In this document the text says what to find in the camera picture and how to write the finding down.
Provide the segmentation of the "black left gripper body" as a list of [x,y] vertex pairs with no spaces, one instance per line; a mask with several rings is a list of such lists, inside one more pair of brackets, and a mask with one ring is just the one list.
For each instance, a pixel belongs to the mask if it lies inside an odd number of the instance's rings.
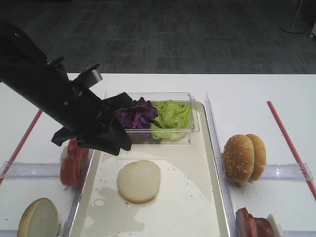
[[56,105],[58,111],[52,118],[74,132],[115,117],[114,114],[105,112],[103,100],[90,90],[102,79],[98,72],[99,65],[87,68],[77,78],[69,80],[62,61],[63,58],[58,58],[47,63],[47,66],[57,74],[54,81],[58,82],[57,87],[63,97],[60,104]]

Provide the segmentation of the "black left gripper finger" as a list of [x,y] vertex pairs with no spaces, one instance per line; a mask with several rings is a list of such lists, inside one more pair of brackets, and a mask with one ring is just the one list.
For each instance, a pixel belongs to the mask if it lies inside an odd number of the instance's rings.
[[72,138],[78,141],[78,147],[80,148],[95,149],[114,156],[119,155],[121,149],[130,151],[132,146],[130,137],[117,117],[113,117],[106,122],[95,123],[82,131],[71,132],[63,127],[55,132],[51,142],[61,146],[65,141]]
[[106,113],[115,114],[123,109],[132,106],[133,99],[123,92],[113,97],[106,98],[102,101]]

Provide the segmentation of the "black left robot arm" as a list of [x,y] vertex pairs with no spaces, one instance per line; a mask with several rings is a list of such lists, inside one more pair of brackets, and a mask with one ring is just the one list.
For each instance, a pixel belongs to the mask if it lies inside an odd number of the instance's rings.
[[117,118],[129,108],[127,93],[100,99],[91,87],[102,80],[93,66],[74,80],[62,58],[48,61],[30,37],[12,23],[0,22],[0,80],[62,125],[52,137],[61,146],[75,138],[81,148],[118,155],[131,149],[131,139]]

